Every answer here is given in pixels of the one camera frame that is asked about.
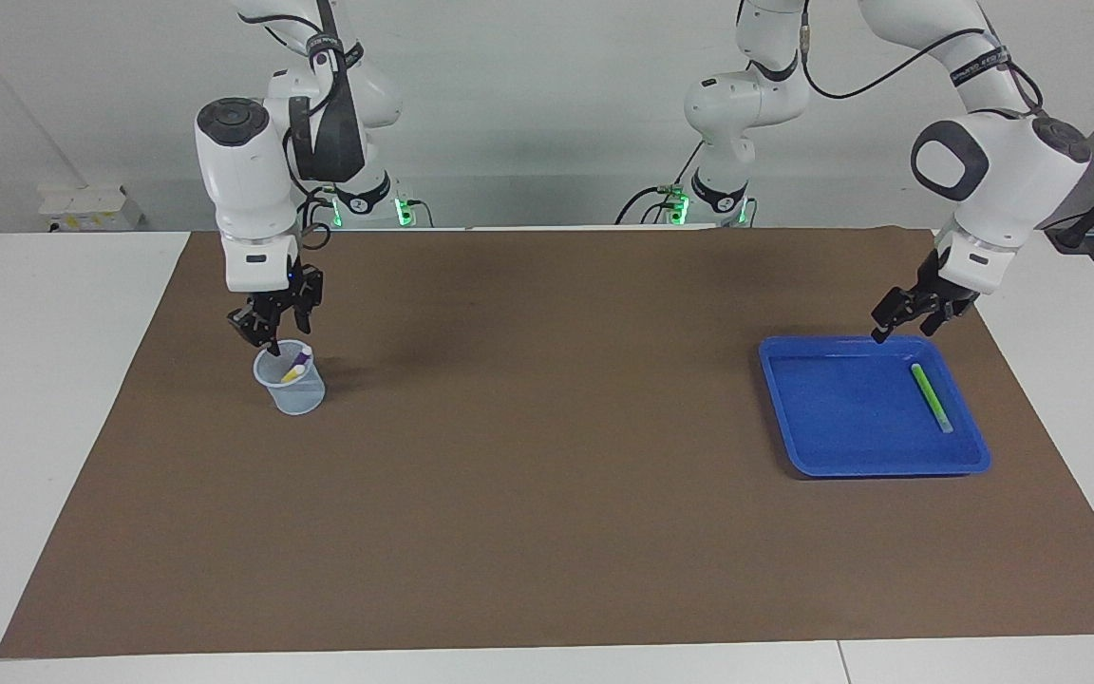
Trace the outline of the blue plastic tray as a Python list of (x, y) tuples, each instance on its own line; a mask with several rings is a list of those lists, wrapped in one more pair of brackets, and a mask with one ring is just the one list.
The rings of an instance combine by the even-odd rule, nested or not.
[[(787, 459), (803, 475), (955, 477), (990, 469), (990, 448), (933, 341), (772, 336), (757, 353)], [(912, 363), (926, 369), (954, 433), (938, 428)]]

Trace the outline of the translucent plastic cup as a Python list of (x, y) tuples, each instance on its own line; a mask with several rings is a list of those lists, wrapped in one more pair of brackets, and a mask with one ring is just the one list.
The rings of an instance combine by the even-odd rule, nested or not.
[(282, 414), (299, 416), (315, 410), (326, 397), (326, 385), (316, 366), (313, 353), (307, 372), (291, 384), (282, 384), (281, 378), (290, 369), (292, 361), (301, 347), (309, 346), (299, 339), (278, 339), (279, 355), (274, 356), (260, 351), (253, 363), (253, 376), (261, 387), (268, 391), (274, 405)]

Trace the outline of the white power strip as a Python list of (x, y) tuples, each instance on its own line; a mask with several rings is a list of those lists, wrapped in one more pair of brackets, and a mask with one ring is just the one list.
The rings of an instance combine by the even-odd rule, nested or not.
[(144, 222), (123, 185), (40, 186), (38, 209), (49, 231), (135, 231)]

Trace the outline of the green pen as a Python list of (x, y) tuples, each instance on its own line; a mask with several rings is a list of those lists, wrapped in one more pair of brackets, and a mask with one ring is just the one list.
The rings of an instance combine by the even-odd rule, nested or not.
[(933, 382), (931, 382), (923, 366), (912, 363), (909, 366), (909, 372), (911, 373), (911, 376), (913, 376), (917, 389), (921, 395), (923, 395), (926, 407), (928, 407), (929, 411), (931, 411), (931, 416), (933, 416), (936, 421), (938, 428), (941, 429), (942, 433), (954, 433), (954, 427), (948, 411), (946, 411), (946, 408), (943, 407), (941, 399), (939, 399), (936, 389), (934, 389)]

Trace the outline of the brown table mat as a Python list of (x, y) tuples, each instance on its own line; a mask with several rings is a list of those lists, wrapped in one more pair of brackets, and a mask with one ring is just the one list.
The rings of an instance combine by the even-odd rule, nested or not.
[(286, 416), (188, 237), (3, 658), (1094, 634), (1094, 512), (980, 316), (991, 467), (818, 482), (757, 348), (865, 333), (899, 228), (353, 233)]

